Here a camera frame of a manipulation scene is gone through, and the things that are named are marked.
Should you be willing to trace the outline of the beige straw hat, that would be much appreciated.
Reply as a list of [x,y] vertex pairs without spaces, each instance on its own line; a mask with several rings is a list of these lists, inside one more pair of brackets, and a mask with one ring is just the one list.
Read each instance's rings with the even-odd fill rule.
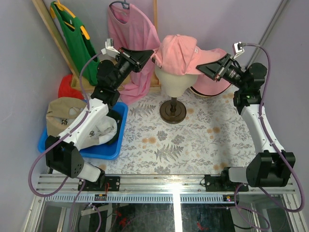
[[199,92],[196,91],[193,87],[190,87],[189,89],[190,89],[190,91],[191,91],[192,93],[194,93],[195,95],[200,96],[200,97],[204,97],[204,98],[214,97],[214,95],[205,95],[205,94],[199,93]]

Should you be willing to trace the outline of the pink baseball cap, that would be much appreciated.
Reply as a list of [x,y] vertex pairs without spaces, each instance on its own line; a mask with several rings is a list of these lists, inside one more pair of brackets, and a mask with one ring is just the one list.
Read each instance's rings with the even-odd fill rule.
[[208,64],[223,58],[227,52],[220,48],[202,50],[197,40],[186,35],[168,35],[154,50],[152,62],[172,75],[200,75],[196,66]]

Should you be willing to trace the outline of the beige mannequin head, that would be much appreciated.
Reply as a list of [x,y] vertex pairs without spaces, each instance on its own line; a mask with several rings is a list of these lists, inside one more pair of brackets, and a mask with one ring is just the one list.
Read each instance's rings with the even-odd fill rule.
[[198,78],[198,75],[195,74],[173,75],[157,66],[154,72],[161,83],[161,87],[172,98],[181,97],[189,87],[196,83]]

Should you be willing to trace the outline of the blue plastic bin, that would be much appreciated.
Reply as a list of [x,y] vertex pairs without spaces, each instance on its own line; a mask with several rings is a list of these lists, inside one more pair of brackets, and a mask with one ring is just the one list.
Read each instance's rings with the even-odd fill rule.
[[[81,149],[82,142],[89,132],[104,116],[107,116],[110,110],[117,111],[123,118],[118,140],[111,145],[105,143]],[[68,134],[68,138],[64,139],[64,141],[66,143],[73,142],[74,146],[78,148],[81,155],[85,158],[114,160],[118,157],[121,150],[127,112],[128,106],[125,103],[118,102],[112,109],[109,109],[101,100],[90,99],[89,103],[86,103],[86,107],[83,111],[58,136],[63,137]],[[45,128],[38,143],[38,150],[40,152],[44,152],[47,148],[47,137],[47,129]]]

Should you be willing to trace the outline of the pink bucket hat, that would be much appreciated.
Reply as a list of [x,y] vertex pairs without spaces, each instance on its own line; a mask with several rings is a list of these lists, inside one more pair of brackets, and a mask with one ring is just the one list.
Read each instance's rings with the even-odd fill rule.
[[199,93],[217,96],[226,91],[230,86],[231,84],[224,79],[216,82],[205,75],[199,75],[192,87]]

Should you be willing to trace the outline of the dark round mannequin stand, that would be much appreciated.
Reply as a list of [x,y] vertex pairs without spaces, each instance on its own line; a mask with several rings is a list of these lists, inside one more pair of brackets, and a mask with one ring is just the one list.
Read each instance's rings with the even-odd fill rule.
[[165,101],[159,112],[162,120],[169,124],[181,123],[186,118],[186,107],[177,98]]

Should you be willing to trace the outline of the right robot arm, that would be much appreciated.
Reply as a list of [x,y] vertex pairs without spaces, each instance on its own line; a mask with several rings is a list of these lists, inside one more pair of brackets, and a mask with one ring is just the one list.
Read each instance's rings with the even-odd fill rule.
[[295,164],[292,152],[286,152],[268,123],[260,92],[267,68],[253,63],[242,71],[230,54],[218,61],[201,64],[197,69],[212,80],[224,79],[236,86],[234,106],[245,121],[256,155],[247,167],[225,167],[219,176],[204,177],[207,191],[232,191],[240,183],[250,187],[284,187]]

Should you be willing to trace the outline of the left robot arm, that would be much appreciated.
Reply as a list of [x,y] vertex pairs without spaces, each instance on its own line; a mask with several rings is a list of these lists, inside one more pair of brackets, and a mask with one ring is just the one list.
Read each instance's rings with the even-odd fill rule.
[[49,136],[45,141],[45,160],[49,168],[66,177],[83,179],[94,190],[106,186],[105,172],[83,159],[80,154],[82,143],[86,141],[95,125],[114,107],[120,96],[118,87],[131,73],[139,73],[150,59],[153,50],[134,51],[121,47],[119,50],[104,49],[104,53],[114,57],[98,64],[97,80],[87,107],[73,123],[58,136]]

